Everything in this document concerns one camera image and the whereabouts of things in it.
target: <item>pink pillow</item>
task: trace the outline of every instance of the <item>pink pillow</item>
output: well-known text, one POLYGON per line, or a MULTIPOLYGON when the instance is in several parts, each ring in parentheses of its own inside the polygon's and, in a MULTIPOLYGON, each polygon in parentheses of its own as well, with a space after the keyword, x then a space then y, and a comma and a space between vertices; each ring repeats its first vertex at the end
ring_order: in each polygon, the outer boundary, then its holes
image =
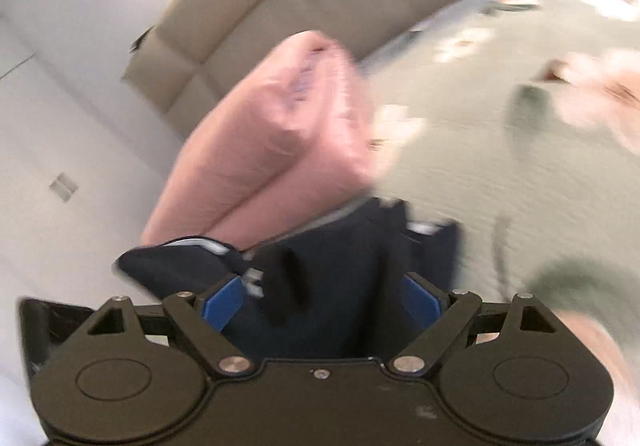
POLYGON ((370 184, 370 104, 350 55, 319 32, 282 42, 203 119, 142 235, 246 249, 370 184))

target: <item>white wall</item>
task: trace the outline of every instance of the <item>white wall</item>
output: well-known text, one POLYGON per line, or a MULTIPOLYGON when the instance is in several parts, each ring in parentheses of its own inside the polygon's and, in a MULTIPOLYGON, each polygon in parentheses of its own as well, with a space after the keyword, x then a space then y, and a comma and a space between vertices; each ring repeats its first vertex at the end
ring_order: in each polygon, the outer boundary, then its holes
POLYGON ((168 172, 180 139, 120 78, 129 45, 169 0, 4 1, 5 16, 60 85, 136 155, 168 172))

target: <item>bolt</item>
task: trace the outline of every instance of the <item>bolt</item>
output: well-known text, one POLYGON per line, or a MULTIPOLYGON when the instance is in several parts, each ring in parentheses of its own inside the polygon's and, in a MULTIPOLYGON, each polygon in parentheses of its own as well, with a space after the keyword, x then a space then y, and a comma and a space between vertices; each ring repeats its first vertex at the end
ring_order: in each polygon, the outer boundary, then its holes
POLYGON ((316 379, 329 379, 330 375, 331 372, 326 368, 318 368, 317 370, 314 370, 314 377, 316 379))
POLYGON ((220 370, 228 374, 242 374, 251 367, 251 361, 242 356, 229 356, 218 363, 220 370))
POLYGON ((418 356, 400 356, 394 359, 394 368, 402 374, 415 374, 424 368, 424 360, 418 356))

